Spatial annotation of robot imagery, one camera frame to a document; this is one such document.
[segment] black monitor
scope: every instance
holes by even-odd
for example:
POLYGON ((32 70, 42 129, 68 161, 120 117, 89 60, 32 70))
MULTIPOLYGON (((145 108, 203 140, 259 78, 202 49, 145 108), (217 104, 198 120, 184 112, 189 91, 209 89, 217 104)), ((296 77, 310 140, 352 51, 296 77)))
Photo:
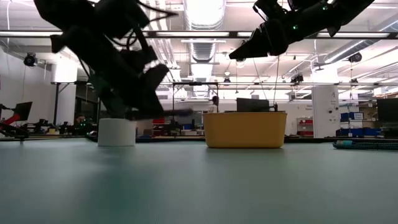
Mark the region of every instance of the black monitor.
POLYGON ((19 115, 18 121, 27 121, 31 108, 32 108, 32 102, 18 103, 14 109, 14 114, 19 115))
POLYGON ((377 100, 377 113, 381 122, 398 122, 398 98, 377 100))
POLYGON ((237 98, 236 110, 238 112, 269 112, 269 101, 237 98))

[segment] gray tabletop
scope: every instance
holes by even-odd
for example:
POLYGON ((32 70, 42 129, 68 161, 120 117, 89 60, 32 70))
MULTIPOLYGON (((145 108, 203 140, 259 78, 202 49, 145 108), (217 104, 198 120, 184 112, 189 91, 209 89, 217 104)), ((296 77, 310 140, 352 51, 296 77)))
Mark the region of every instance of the gray tabletop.
POLYGON ((398 153, 0 142, 0 223, 398 223, 398 153))

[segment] yellow bin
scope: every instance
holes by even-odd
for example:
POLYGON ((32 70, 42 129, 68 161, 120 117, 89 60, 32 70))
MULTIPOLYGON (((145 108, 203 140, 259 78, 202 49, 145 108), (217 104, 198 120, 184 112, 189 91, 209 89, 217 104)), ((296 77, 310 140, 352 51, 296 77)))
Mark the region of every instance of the yellow bin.
POLYGON ((287 113, 204 114, 206 144, 212 148, 280 148, 287 113))

